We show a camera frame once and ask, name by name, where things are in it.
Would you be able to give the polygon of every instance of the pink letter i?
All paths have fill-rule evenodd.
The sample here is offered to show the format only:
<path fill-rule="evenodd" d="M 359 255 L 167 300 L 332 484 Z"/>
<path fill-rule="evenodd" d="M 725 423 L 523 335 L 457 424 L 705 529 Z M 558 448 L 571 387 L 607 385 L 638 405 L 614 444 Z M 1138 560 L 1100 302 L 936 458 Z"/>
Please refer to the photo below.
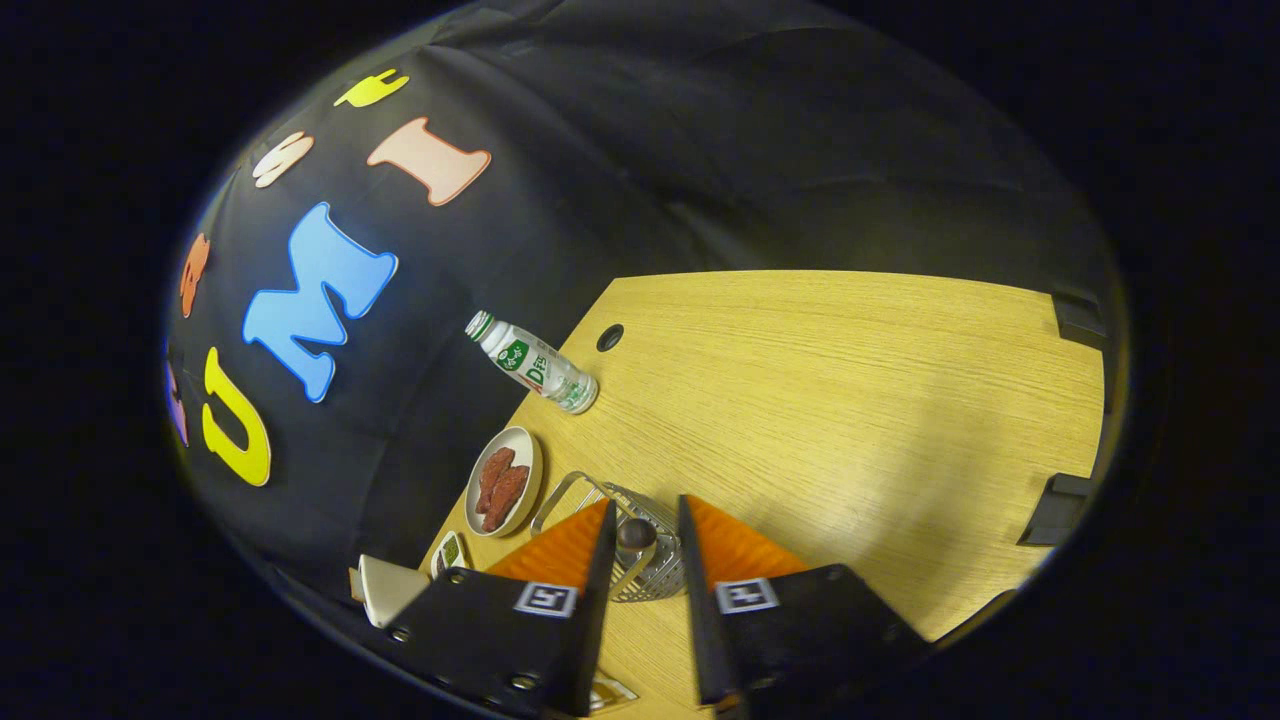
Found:
<path fill-rule="evenodd" d="M 484 150 L 463 152 L 426 131 L 426 118 L 416 118 L 387 136 L 369 165 L 390 163 L 426 186 L 426 201 L 444 205 L 466 190 L 489 167 Z"/>

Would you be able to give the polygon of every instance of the blue letter m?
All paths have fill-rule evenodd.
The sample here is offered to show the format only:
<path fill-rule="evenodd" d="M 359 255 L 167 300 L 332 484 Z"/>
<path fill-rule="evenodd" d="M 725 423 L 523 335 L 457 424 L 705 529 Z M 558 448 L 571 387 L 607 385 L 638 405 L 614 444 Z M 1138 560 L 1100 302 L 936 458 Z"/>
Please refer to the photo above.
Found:
<path fill-rule="evenodd" d="M 244 342 L 262 343 L 302 380 L 307 400 L 320 402 L 333 382 L 333 356 L 311 355 L 298 341 L 347 342 L 347 329 L 324 288 L 342 299 L 348 318 L 362 318 L 396 274 L 399 260 L 357 245 L 329 219 L 329 204 L 320 202 L 294 225 L 289 261 L 298 290 L 260 290 L 244 313 Z"/>

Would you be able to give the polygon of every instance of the plastic bottle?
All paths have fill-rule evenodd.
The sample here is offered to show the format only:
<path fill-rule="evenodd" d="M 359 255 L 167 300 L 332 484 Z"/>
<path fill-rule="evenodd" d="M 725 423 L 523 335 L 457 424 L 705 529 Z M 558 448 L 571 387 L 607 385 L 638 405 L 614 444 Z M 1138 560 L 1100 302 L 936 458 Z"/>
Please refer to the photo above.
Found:
<path fill-rule="evenodd" d="M 595 402 L 599 391 L 595 378 L 529 331 L 480 310 L 467 323 L 467 337 L 480 343 L 498 369 L 567 413 L 577 415 Z"/>

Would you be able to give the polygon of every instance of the dark background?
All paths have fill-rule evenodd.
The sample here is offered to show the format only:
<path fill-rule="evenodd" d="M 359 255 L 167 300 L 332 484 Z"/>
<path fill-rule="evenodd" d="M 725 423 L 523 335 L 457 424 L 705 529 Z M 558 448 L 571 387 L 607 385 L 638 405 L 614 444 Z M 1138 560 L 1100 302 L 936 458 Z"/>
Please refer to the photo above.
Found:
<path fill-rule="evenodd" d="M 1256 626 L 1265 614 L 1245 607 L 1274 574 L 1256 530 L 1275 477 L 1257 452 L 1274 421 L 1248 410 L 1274 351 L 1268 238 L 1245 211 L 1275 193 L 1280 158 L 1265 4 L 1111 5 L 845 8 L 1005 110 L 1084 191 L 1164 323 L 1170 409 L 1153 419 L 1157 452 L 1133 465 L 1143 484 L 1044 578 L 1019 624 L 863 712 L 1274 716 L 1275 646 L 1268 667 L 1254 647 L 1272 639 Z M 8 366 L 40 392 L 5 425 L 35 457 L 9 478 L 33 493 L 6 503 L 19 551 L 5 632 L 18 643 L 0 703 L 92 717 L 448 716 L 306 625 L 216 534 L 178 483 L 150 355 L 178 233 L 243 137 L 448 6 L 19 4 L 6 20 L 20 60 L 6 304 L 31 324 L 15 343 L 31 357 Z"/>

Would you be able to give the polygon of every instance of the white plate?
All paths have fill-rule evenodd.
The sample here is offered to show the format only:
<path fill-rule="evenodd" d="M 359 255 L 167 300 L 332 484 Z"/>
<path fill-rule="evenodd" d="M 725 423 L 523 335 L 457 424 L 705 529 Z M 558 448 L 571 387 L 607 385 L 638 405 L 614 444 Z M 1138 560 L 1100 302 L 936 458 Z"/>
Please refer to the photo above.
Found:
<path fill-rule="evenodd" d="M 525 483 L 525 492 L 516 501 L 516 506 L 507 514 L 507 520 L 498 525 L 497 530 L 486 533 L 480 529 L 484 527 L 484 515 L 476 512 L 476 501 L 480 500 L 480 471 L 484 470 L 484 461 L 502 447 L 509 447 L 516 451 L 516 459 L 511 461 L 512 468 L 516 465 L 529 465 L 529 482 Z M 471 479 L 467 480 L 466 498 L 467 525 L 472 533 L 483 538 L 509 536 L 529 518 L 529 512 L 534 509 L 534 502 L 538 501 L 538 489 L 541 486 L 543 448 L 538 446 L 538 441 L 534 439 L 534 436 L 529 434 L 529 430 L 518 425 L 502 430 L 489 441 L 480 457 L 476 459 L 475 466 L 471 468 Z"/>

